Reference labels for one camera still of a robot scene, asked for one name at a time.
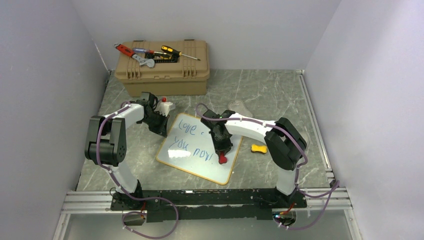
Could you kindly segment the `yellow framed whiteboard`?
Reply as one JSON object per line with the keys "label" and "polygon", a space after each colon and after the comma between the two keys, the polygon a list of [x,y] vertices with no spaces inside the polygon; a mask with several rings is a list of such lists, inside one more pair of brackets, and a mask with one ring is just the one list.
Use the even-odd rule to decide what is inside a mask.
{"label": "yellow framed whiteboard", "polygon": [[232,175],[242,139],[240,135],[230,138],[233,147],[224,155],[227,162],[220,164],[209,128],[199,118],[179,113],[156,154],[156,160],[216,184],[226,185]]}

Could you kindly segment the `red bone shaped eraser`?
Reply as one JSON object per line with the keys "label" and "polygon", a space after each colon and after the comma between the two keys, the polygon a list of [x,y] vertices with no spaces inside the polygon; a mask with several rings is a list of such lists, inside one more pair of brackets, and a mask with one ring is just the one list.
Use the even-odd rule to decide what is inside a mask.
{"label": "red bone shaped eraser", "polygon": [[225,153],[224,152],[221,152],[219,155],[218,155],[218,163],[220,164],[220,165],[222,165],[222,164],[226,164],[228,162],[228,159],[227,159],[227,157],[225,156]]}

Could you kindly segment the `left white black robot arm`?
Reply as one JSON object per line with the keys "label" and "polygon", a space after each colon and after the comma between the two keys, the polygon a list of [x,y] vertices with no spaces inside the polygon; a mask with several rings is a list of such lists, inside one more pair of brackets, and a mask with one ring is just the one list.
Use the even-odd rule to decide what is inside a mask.
{"label": "left white black robot arm", "polygon": [[137,100],[126,101],[120,108],[107,115],[95,115],[89,120],[84,155],[107,172],[115,189],[124,196],[124,204],[131,210],[144,203],[140,181],[125,163],[127,154],[127,129],[135,124],[146,124],[148,130],[159,136],[167,136],[170,111],[175,104],[166,98],[159,99],[150,92],[143,92]]}

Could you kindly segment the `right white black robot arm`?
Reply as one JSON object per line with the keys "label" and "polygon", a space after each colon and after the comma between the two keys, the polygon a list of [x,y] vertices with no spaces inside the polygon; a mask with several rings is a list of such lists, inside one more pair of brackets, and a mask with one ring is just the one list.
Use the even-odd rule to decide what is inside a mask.
{"label": "right white black robot arm", "polygon": [[257,140],[266,145],[277,166],[276,203],[287,208],[295,201],[299,161],[306,160],[307,143],[294,125],[285,117],[276,121],[258,120],[226,110],[217,114],[207,110],[201,122],[209,128],[218,162],[224,164],[226,154],[232,149],[234,135]]}

